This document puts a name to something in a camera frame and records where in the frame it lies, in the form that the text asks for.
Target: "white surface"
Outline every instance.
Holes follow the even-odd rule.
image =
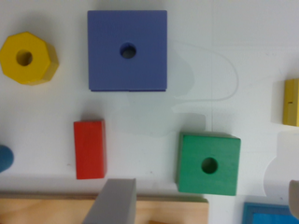
[[[167,92],[88,90],[87,10],[168,11]],[[0,45],[29,31],[55,46],[50,83],[0,76],[0,143],[15,154],[0,191],[95,193],[76,180],[73,122],[107,123],[107,177],[137,179],[138,194],[178,194],[178,132],[242,139],[236,197],[205,195],[210,224],[241,222],[243,202],[288,203],[299,179],[299,129],[281,125],[283,81],[299,77],[299,2],[0,1]]]

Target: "wooden board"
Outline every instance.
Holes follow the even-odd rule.
[[[81,224],[94,200],[0,199],[0,224]],[[137,201],[135,224],[207,224],[208,203]]]

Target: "yellow block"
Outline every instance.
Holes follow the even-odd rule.
[[[299,126],[299,78],[285,81],[283,124]]]
[[[59,62],[54,46],[29,32],[11,35],[0,50],[3,73],[13,80],[36,85],[50,81]]]

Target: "red rectangular block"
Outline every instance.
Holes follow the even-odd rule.
[[[107,170],[105,123],[74,122],[77,179],[104,178]]]

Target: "blue round block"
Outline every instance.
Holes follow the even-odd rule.
[[[13,153],[5,146],[0,146],[0,173],[7,170],[13,163]]]

